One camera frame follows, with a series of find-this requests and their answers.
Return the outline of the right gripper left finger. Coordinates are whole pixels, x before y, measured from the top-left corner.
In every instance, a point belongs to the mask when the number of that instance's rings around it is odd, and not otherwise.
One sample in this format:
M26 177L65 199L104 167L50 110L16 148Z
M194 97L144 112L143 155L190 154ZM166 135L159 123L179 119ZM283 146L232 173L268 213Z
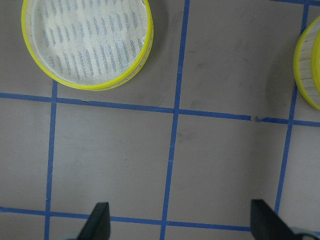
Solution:
M81 229L77 240L109 240L111 236L110 208L108 202L95 205Z

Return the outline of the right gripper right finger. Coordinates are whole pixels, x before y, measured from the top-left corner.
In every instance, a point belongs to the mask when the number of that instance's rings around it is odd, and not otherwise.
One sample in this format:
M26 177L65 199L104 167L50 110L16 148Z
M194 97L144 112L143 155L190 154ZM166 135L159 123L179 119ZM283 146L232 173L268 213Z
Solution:
M250 231L255 240L295 240L294 232L262 199L250 202Z

